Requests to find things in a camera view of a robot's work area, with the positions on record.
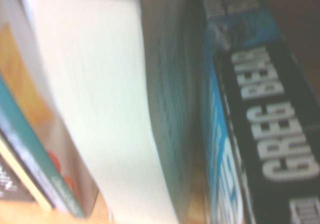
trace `wooden shelf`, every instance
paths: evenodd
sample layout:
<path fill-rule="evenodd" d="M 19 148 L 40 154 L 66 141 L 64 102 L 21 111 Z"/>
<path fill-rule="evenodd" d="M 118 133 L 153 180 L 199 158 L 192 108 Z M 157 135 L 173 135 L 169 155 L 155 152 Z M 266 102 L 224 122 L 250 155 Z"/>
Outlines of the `wooden shelf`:
<path fill-rule="evenodd" d="M 287 43 L 320 97 L 320 0 L 266 0 Z M 78 220 L 57 211 L 45 213 L 38 204 L 0 202 L 1 224 L 107 224 L 108 209 L 99 194 L 91 217 Z M 188 224 L 205 224 L 203 170 L 198 168 Z"/>
<path fill-rule="evenodd" d="M 203 177 L 203 170 L 196 169 L 188 224 L 206 224 Z M 109 224 L 108 219 L 108 208 L 101 194 L 87 220 L 76 219 L 58 211 L 46 213 L 37 203 L 0 202 L 0 224 Z"/>

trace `blue cover art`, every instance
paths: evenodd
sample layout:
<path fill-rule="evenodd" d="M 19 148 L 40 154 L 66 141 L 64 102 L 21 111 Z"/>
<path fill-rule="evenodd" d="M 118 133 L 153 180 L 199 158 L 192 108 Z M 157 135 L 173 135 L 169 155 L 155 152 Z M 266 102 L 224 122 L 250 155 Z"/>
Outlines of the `blue cover art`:
<path fill-rule="evenodd" d="M 282 38 L 263 0 L 204 0 L 204 7 L 214 51 Z"/>
<path fill-rule="evenodd" d="M 213 223 L 241 223 L 241 191 L 208 35 L 205 40 L 201 116 Z"/>

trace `teal book spine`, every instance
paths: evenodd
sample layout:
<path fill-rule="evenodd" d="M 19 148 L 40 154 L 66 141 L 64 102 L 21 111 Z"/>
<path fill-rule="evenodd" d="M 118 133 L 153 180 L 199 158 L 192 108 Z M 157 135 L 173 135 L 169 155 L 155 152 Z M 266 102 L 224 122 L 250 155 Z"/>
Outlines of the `teal book spine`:
<path fill-rule="evenodd" d="M 59 209 L 86 215 L 0 77 L 0 129 L 43 191 Z"/>

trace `book spine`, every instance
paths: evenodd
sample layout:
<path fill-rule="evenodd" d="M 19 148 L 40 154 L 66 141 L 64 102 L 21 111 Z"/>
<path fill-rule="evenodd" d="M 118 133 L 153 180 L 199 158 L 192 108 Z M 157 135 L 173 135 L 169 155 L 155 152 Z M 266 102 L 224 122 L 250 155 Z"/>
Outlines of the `book spine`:
<path fill-rule="evenodd" d="M 41 190 L 38 189 L 37 185 L 30 178 L 29 174 L 25 171 L 24 167 L 18 161 L 16 155 L 14 155 L 12 150 L 9 148 L 7 140 L 5 140 L 2 135 L 0 135 L 0 153 L 5 161 L 14 170 L 16 175 L 23 182 L 23 184 L 28 188 L 30 193 L 34 196 L 42 209 L 44 211 L 51 211 L 51 204 L 48 202 L 47 198 L 43 195 Z"/>
<path fill-rule="evenodd" d="M 0 155 L 0 199 L 33 202 L 34 199 Z"/>
<path fill-rule="evenodd" d="M 0 129 L 45 194 L 59 209 L 69 210 L 75 217 L 85 214 L 50 160 L 41 142 L 0 79 Z"/>
<path fill-rule="evenodd" d="M 203 126 L 215 133 L 207 139 L 213 223 L 319 223 L 315 92 L 262 0 L 220 1 L 225 16 L 207 20 L 211 54 L 205 67 L 211 69 L 204 73 L 213 81 L 204 85 L 214 91 L 202 98 L 202 116 L 209 114 Z M 215 92 L 221 118 L 209 108 L 217 104 Z M 222 136 L 214 131 L 219 121 L 226 123 L 229 142 L 213 141 Z M 235 209 L 240 204 L 242 220 Z"/>

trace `yellow book edge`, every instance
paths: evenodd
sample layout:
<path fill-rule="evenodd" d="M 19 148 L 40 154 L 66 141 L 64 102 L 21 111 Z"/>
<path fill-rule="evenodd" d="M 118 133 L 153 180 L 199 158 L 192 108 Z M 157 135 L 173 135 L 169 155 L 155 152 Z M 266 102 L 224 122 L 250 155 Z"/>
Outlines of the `yellow book edge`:
<path fill-rule="evenodd" d="M 25 172 L 20 163 L 16 160 L 12 151 L 8 148 L 7 141 L 0 135 L 0 154 L 15 174 L 19 177 L 21 182 L 25 185 L 34 199 L 39 203 L 42 209 L 46 212 L 52 210 L 51 204 L 46 197 L 39 191 L 37 186 L 30 179 L 29 175 Z"/>

